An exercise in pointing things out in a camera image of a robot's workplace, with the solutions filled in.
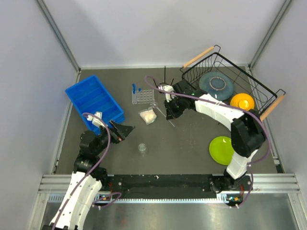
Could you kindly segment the clear glass rod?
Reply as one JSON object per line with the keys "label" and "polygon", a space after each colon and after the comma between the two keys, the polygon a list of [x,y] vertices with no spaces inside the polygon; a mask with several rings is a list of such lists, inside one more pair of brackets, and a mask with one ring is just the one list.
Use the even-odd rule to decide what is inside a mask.
{"label": "clear glass rod", "polygon": [[[164,118],[166,118],[166,115],[162,112],[162,110],[158,107],[156,103],[153,103],[153,107],[156,108],[163,115]],[[170,120],[167,120],[167,122],[170,123],[173,127],[175,127],[175,125]]]}

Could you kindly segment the bag of white powder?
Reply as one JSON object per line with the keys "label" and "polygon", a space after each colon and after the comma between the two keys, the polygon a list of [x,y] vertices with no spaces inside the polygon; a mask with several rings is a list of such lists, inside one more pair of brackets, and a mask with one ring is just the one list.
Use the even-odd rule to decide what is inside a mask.
{"label": "bag of white powder", "polygon": [[153,123],[156,118],[157,118],[157,115],[156,113],[154,112],[153,108],[152,107],[149,107],[148,109],[145,109],[145,110],[142,110],[139,112],[139,116],[142,118],[142,120],[147,124],[151,124]]}

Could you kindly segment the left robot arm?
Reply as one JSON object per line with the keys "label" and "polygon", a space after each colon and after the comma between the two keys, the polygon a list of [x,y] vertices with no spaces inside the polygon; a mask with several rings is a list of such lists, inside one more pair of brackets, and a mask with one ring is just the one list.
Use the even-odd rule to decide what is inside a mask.
{"label": "left robot arm", "polygon": [[110,179],[105,168],[100,167],[101,152],[107,153],[111,144],[118,144],[135,129],[110,121],[94,131],[84,131],[80,136],[79,154],[74,162],[71,180],[62,203],[44,230],[81,230],[87,214],[100,190],[109,186]]}

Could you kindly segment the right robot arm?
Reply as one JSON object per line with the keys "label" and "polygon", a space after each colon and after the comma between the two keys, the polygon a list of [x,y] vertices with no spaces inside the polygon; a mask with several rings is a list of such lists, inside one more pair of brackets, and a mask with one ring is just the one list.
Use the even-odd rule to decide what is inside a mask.
{"label": "right robot arm", "polygon": [[211,188],[216,193],[234,190],[252,158],[266,140],[263,126],[255,111],[243,112],[212,97],[208,92],[193,88],[186,80],[173,86],[160,85],[165,93],[164,105],[168,120],[180,117],[186,109],[207,115],[229,129],[234,154],[221,179],[213,179]]}

